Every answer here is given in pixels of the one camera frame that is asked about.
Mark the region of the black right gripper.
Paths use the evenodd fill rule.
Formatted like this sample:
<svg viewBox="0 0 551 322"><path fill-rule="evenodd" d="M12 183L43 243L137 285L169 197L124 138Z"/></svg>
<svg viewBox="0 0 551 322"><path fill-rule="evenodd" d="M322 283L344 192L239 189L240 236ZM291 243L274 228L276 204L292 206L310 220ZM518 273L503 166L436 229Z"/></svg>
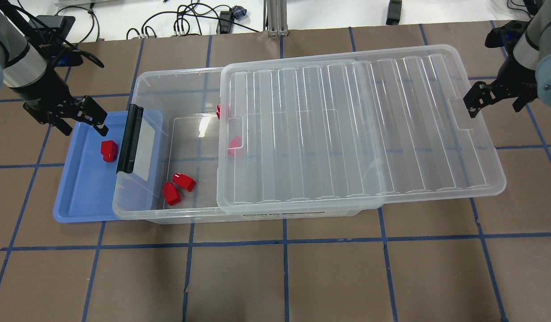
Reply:
<svg viewBox="0 0 551 322"><path fill-rule="evenodd" d="M534 102L538 98L535 70L524 67L514 58L507 58L496 80L492 84L475 82L463 97L463 102L470 118L474 119L483 108L496 104L497 98L514 98L512 107L515 112Z"/></svg>

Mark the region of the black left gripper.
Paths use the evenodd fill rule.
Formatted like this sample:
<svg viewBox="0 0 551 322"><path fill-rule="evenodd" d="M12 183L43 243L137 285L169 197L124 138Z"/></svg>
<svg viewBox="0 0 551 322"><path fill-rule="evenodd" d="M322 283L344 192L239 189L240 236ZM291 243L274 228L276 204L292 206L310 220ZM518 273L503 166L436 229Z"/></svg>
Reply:
<svg viewBox="0 0 551 322"><path fill-rule="evenodd" d="M109 132L105 125L108 113L91 96L75 99L53 68L46 68L32 84L12 87L12 91L24 100L24 110L38 123L49 124L65 136L70 136L73 128L64 119L88 124L102 137Z"/></svg>

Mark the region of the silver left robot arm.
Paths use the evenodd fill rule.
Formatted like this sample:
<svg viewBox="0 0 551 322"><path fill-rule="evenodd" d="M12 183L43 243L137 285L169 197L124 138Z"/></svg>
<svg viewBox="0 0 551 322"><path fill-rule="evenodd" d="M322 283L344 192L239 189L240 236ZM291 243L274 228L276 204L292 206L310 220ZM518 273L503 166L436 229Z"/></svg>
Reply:
<svg viewBox="0 0 551 322"><path fill-rule="evenodd" d="M75 98L55 71L68 54L104 67L92 53L75 47L38 17L0 0L0 89L10 88L36 122L56 127L65 136L72 132L67 119L88 124L106 136L107 112L90 96Z"/></svg>

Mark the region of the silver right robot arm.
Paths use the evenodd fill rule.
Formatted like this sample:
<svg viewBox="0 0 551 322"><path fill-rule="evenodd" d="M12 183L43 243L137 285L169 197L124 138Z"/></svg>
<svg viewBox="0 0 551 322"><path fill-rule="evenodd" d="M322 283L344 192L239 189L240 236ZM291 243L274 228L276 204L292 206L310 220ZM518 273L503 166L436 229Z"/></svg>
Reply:
<svg viewBox="0 0 551 322"><path fill-rule="evenodd" d="M478 81L465 94L470 118L482 108L510 98L516 112L536 99L551 107L551 0L545 0L530 21L494 27L484 45L504 48L507 57L492 83Z"/></svg>

